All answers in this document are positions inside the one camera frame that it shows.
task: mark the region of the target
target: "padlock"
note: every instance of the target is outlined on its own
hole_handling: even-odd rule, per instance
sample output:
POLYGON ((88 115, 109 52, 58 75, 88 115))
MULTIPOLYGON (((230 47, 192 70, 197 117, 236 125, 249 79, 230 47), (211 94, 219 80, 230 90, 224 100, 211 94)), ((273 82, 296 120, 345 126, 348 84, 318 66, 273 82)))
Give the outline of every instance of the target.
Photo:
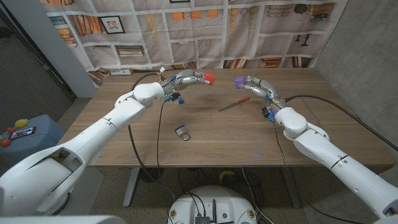
POLYGON ((188 141, 191 138, 191 135, 189 135, 188 129, 184 124, 176 128, 175 133, 184 141, 188 141))

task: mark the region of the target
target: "wooden table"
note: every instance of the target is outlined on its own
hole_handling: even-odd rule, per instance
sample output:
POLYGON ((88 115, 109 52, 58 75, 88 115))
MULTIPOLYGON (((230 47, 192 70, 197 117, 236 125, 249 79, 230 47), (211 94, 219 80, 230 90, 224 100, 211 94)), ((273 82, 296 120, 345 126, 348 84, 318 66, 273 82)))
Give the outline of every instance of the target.
MULTIPOLYGON (((180 91, 184 104, 166 102, 163 108, 159 139, 161 167, 240 167, 282 166, 283 160, 275 140, 273 124, 261 114, 267 102, 247 90, 237 90, 234 79, 250 75, 268 80, 281 98, 297 94, 317 95, 342 107, 348 105, 331 86, 311 68, 281 69, 209 69, 216 75, 213 86, 189 86, 180 91), (245 97, 251 99, 229 110, 224 106, 245 97), (174 129, 185 124, 191 134, 182 141, 174 129)), ((179 71, 164 72, 166 78, 179 71)), ((141 77, 110 76, 87 104, 60 143, 70 140, 89 125, 111 111, 114 102, 128 92, 141 77)), ((157 81, 148 77, 143 83, 157 81)), ((132 124, 134 140, 143 163, 155 167, 157 132, 162 102, 155 101, 144 117, 132 124)), ((337 108, 320 100, 297 98, 287 103, 304 115, 307 121, 322 127, 341 150, 369 166, 390 166, 392 156, 377 137, 337 108)), ((290 166, 314 166, 315 161, 303 156, 278 127, 280 145, 290 166)), ((128 130, 123 129, 110 141, 92 165, 101 167, 139 167, 132 150, 128 130)))

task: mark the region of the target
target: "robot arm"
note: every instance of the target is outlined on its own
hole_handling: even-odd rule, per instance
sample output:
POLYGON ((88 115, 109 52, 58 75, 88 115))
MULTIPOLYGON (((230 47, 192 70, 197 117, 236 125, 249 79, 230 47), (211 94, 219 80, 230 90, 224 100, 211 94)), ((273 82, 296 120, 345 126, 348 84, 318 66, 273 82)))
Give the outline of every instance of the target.
POLYGON ((92 158, 123 128, 140 119, 152 100, 176 100, 189 85, 209 84, 213 74, 183 71, 170 81, 142 84, 118 98, 115 108, 68 142, 37 152, 0 178, 0 216, 51 214, 92 158), (62 159, 54 155, 63 155, 62 159))
POLYGON ((293 141, 302 154, 330 169, 379 218, 386 218, 398 211, 398 188, 337 148, 322 128, 308 123, 301 114, 286 106, 269 82, 253 77, 238 77, 235 84, 268 101, 269 106, 262 109, 263 115, 283 126, 284 136, 293 141))

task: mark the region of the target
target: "framed picture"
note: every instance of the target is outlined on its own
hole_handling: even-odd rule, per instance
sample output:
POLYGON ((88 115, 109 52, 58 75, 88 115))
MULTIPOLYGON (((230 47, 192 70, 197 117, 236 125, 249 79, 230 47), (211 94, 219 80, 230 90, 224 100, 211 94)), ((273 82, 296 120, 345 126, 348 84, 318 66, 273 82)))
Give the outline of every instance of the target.
POLYGON ((170 3, 189 2, 190 0, 170 0, 170 3))
POLYGON ((102 26, 105 28, 107 34, 124 34, 120 16, 104 16, 100 17, 102 26))

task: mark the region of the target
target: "printed backdrop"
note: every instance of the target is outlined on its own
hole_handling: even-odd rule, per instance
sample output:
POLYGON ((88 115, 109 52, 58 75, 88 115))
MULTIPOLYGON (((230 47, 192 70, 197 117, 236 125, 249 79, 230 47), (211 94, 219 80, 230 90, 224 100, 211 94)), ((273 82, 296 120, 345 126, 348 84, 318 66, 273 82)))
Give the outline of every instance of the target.
POLYGON ((107 70, 122 68, 313 67, 347 0, 40 2, 100 82, 107 70))

